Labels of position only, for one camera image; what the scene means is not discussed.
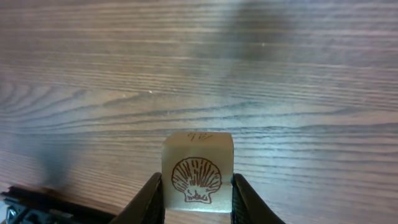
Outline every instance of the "wooden table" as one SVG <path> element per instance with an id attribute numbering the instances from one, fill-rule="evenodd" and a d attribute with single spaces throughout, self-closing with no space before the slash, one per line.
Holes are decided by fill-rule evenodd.
<path id="1" fill-rule="evenodd" d="M 226 131 L 286 223 L 393 224 L 397 111 L 395 1 L 0 2 L 0 190 L 118 213 L 168 135 Z"/>

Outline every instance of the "block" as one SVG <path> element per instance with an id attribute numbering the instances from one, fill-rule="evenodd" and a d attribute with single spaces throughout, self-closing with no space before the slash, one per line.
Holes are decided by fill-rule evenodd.
<path id="1" fill-rule="evenodd" d="M 165 208 L 231 212 L 233 166 L 230 133 L 174 133 L 162 150 Z"/>

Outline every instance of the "seashell symbol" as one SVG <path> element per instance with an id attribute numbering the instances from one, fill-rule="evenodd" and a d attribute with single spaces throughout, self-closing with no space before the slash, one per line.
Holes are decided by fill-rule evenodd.
<path id="1" fill-rule="evenodd" d="M 210 204 L 210 194 L 221 187 L 221 172 L 208 159 L 188 157 L 175 165 L 172 183 L 176 190 L 184 193 L 185 202 Z"/>

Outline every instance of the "table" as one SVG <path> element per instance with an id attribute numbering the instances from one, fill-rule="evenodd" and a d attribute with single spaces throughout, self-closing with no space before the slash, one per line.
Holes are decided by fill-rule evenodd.
<path id="1" fill-rule="evenodd" d="M 167 136 L 224 131 L 286 223 L 396 223 L 397 30 L 388 0 L 3 1 L 0 190 L 118 213 Z"/>

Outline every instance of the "black mechanical device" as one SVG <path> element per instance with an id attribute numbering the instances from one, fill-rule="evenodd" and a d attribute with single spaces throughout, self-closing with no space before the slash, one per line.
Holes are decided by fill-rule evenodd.
<path id="1" fill-rule="evenodd" d="M 7 224 L 161 224 L 164 223 L 162 174 L 155 173 L 129 205 L 113 215 L 64 202 L 47 194 L 11 187 L 1 195 Z M 284 224 L 241 174 L 233 178 L 233 224 Z"/>

